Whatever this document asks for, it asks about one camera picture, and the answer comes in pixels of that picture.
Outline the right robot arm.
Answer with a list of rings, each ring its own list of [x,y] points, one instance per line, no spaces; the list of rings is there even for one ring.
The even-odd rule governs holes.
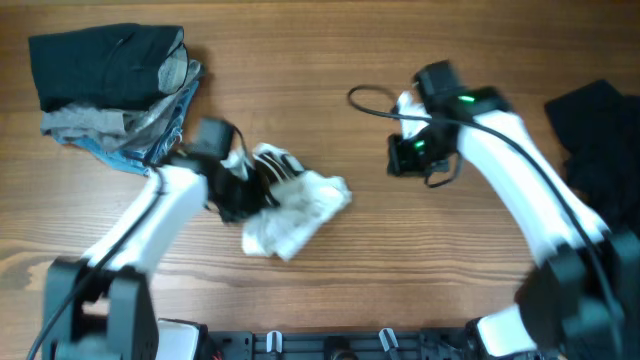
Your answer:
[[[505,310],[476,326],[484,352],[558,351],[569,359],[639,355],[639,241],[611,230],[563,183],[492,87],[471,90],[448,61],[425,66],[394,107],[393,176],[449,177],[452,156],[486,178],[519,225],[534,269]]]

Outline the white t-shirt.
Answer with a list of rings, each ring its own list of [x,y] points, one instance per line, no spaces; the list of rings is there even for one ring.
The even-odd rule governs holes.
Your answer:
[[[344,178],[325,177],[271,144],[256,145],[251,155],[236,148],[222,165],[242,180],[255,171],[265,194],[267,205],[243,225],[242,249],[248,256],[293,259],[352,200]]]

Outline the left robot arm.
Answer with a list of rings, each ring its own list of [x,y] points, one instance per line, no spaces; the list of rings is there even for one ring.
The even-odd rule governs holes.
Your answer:
[[[149,284],[178,233],[203,209],[226,224],[268,206],[239,128],[204,118],[195,142],[151,166],[116,225],[79,259],[48,269],[31,359],[219,359],[206,325],[156,316]]]

